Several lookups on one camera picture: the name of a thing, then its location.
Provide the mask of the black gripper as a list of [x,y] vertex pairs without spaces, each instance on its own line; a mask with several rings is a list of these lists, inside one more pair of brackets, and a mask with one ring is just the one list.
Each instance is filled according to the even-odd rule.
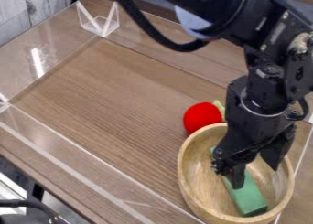
[[277,171],[294,140],[283,79],[242,76],[226,91],[226,135],[213,153],[215,173],[229,176],[233,189],[245,185],[246,164],[259,155]]

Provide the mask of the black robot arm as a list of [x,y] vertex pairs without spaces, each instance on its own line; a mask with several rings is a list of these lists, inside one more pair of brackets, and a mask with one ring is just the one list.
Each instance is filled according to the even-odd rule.
[[116,0],[147,35],[166,48],[192,52],[225,39],[243,49],[247,74],[227,86],[227,132],[213,153],[213,169],[234,189],[246,165],[261,157],[277,169],[313,92],[313,21],[286,0],[164,0],[194,41],[176,43],[151,24],[134,0]]

